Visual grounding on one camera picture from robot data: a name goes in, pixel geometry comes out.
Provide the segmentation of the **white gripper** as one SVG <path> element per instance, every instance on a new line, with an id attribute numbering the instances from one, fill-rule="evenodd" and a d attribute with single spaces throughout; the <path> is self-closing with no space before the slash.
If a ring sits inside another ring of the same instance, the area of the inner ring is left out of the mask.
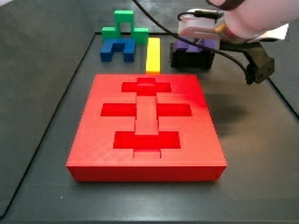
<path id="1" fill-rule="evenodd" d="M 191 9 L 178 15 L 178 34 L 193 39 L 221 39 L 215 31 L 223 17 L 221 10 Z"/>

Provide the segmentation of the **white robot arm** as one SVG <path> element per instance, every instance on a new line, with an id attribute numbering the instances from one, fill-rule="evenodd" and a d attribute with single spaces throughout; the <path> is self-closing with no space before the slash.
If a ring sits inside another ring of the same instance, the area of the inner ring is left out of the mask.
<path id="1" fill-rule="evenodd" d="M 180 36 L 239 45 L 285 39 L 299 18 L 299 0 L 206 0 L 218 10 L 191 9 L 179 16 Z"/>

